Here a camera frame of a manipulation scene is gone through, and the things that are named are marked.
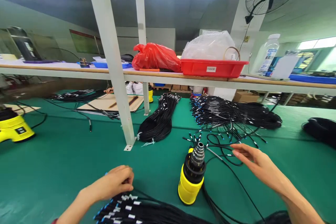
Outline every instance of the red plastic basket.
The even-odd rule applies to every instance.
[[[248,61],[219,61],[205,59],[182,59],[184,75],[238,78]]]

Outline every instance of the cardboard box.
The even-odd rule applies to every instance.
[[[189,86],[186,86],[186,85],[181,85],[181,88],[180,88],[180,90],[185,90],[185,91],[188,91],[188,88],[189,88]]]
[[[257,102],[259,99],[259,95],[246,92],[246,91],[237,91],[234,95],[234,102]]]
[[[173,85],[172,89],[174,89],[174,90],[180,90],[180,88],[181,88],[181,85]]]

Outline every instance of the white label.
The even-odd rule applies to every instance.
[[[275,54],[277,53],[277,49],[268,49],[266,52],[266,56],[262,66],[260,67],[259,71],[267,71],[270,67],[270,64],[273,61]]]
[[[217,67],[215,67],[215,66],[213,66],[213,67],[212,67],[212,66],[207,66],[207,67],[206,67],[206,71],[207,71],[207,72],[216,72],[216,68],[217,68]]]

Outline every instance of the person's left hand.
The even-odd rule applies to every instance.
[[[133,190],[134,173],[129,166],[121,165],[110,170],[93,184],[81,192],[92,202],[113,198],[119,193]]]
[[[114,89],[113,89],[113,87],[110,87],[110,88],[104,90],[104,92],[105,92],[105,93],[113,93],[113,92],[114,92]]]

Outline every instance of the white ceiling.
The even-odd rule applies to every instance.
[[[98,31],[91,0],[7,0]],[[135,0],[111,0],[116,26],[136,27]],[[190,40],[200,28],[230,30],[238,0],[145,0],[146,26],[175,28]]]
[[[336,0],[289,0],[265,15],[260,31],[280,33],[281,43],[332,37],[335,14]]]

